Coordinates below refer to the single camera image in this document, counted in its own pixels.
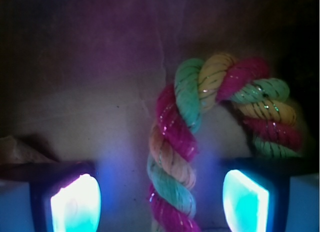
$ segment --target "rope toy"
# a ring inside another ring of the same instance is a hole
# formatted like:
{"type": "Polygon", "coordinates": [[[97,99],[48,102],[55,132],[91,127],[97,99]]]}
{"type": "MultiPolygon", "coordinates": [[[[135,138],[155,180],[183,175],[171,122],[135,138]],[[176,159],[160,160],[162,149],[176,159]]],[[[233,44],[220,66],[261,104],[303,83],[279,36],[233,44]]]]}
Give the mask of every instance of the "rope toy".
{"type": "Polygon", "coordinates": [[[193,219],[196,201],[190,190],[196,175],[189,163],[199,153],[193,134],[200,128],[202,114],[216,103],[229,100],[243,114],[261,156],[300,156],[296,113],[285,104],[289,93],[284,81],[269,78],[262,58],[237,61],[221,53],[206,62],[189,59],[178,67],[174,84],[157,99],[157,119],[149,138],[147,172],[155,231],[201,230],[193,219]]]}

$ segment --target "blue light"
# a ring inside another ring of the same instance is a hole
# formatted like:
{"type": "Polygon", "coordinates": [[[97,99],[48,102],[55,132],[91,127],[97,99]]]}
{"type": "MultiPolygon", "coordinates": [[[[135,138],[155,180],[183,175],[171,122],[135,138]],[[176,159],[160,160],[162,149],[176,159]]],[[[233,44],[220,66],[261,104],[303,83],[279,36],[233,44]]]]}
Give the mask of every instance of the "blue light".
{"type": "Polygon", "coordinates": [[[97,180],[81,175],[51,197],[54,232],[96,231],[101,213],[101,192],[97,180]]]}
{"type": "Polygon", "coordinates": [[[269,192],[239,170],[229,171],[223,182],[223,208],[232,231],[266,231],[269,192]]]}

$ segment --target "wall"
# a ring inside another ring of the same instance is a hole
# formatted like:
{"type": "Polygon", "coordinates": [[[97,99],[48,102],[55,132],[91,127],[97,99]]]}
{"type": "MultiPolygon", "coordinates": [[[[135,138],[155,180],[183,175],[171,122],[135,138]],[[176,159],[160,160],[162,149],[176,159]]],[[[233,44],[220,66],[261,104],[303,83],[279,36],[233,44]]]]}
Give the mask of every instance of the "wall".
{"type": "MultiPolygon", "coordinates": [[[[96,160],[101,231],[148,231],[148,136],[178,64],[226,51],[262,56],[279,75],[297,28],[318,22],[317,1],[0,0],[0,136],[59,160],[96,160]]],[[[203,120],[196,220],[225,227],[217,161],[251,152],[228,106],[203,120]]]]}

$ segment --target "twisted rope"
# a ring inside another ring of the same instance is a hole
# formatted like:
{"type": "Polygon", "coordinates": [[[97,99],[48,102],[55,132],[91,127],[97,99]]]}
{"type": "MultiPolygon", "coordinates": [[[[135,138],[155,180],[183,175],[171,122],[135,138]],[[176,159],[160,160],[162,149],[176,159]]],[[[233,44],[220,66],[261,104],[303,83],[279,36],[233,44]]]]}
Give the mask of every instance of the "twisted rope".
{"type": "Polygon", "coordinates": [[[206,62],[189,59],[178,67],[174,85],[158,97],[149,138],[147,172],[155,231],[200,231],[193,219],[196,201],[190,190],[196,175],[189,163],[199,152],[193,133],[200,128],[202,114],[215,103],[229,100],[242,112],[261,155],[300,156],[296,113],[285,104],[289,93],[284,81],[269,78],[268,65],[261,58],[237,62],[221,53],[206,62]]]}

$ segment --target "glowing light panel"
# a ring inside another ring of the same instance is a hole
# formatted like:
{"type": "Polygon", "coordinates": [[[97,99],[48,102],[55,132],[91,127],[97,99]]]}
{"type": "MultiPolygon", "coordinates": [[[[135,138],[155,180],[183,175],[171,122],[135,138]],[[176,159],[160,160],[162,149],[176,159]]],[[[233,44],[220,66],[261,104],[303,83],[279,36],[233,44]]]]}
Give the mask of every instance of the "glowing light panel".
{"type": "Polygon", "coordinates": [[[101,213],[101,191],[97,180],[81,175],[51,197],[54,232],[96,231],[101,213]]]}
{"type": "Polygon", "coordinates": [[[223,208],[232,231],[266,231],[269,192],[239,170],[229,171],[223,182],[223,208]]]}

